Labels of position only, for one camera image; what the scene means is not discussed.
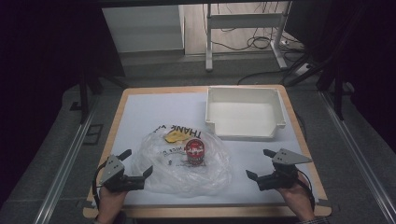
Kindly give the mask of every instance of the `yellow object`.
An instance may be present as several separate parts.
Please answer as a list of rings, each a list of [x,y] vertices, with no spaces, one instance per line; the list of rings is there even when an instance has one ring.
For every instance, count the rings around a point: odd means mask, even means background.
[[[166,136],[165,136],[165,141],[167,143],[175,143],[178,141],[184,141],[189,139],[191,136],[189,135],[189,133],[183,133],[180,130],[173,130],[171,132],[169,132]]]

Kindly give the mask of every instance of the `white tray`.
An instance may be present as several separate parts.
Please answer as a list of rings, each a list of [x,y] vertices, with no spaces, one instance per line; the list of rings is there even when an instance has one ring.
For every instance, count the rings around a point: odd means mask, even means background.
[[[286,121],[277,89],[209,87],[205,123],[221,139],[271,139]]]

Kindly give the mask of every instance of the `red can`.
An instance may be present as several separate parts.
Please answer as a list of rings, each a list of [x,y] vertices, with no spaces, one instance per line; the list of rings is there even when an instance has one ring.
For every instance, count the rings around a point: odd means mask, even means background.
[[[184,150],[187,153],[187,160],[192,165],[199,165],[204,161],[205,145],[199,139],[191,139]]]

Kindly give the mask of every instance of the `clear plastic bag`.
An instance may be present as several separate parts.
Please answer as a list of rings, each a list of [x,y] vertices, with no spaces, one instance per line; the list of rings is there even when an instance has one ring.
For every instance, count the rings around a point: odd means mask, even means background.
[[[213,133],[162,125],[147,135],[133,155],[132,173],[153,165],[145,190],[186,197],[210,195],[231,182],[228,148]]]

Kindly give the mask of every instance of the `human hand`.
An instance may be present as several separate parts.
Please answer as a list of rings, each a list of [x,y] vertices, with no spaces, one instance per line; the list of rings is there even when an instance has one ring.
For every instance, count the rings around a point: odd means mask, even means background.
[[[298,173],[298,178],[308,186],[308,181],[300,172]],[[308,193],[299,184],[294,183],[289,189],[277,189],[277,191],[282,195],[285,203],[300,221],[315,219]]]
[[[128,191],[111,192],[106,187],[100,189],[99,214],[96,220],[102,224],[112,224],[120,212]]]

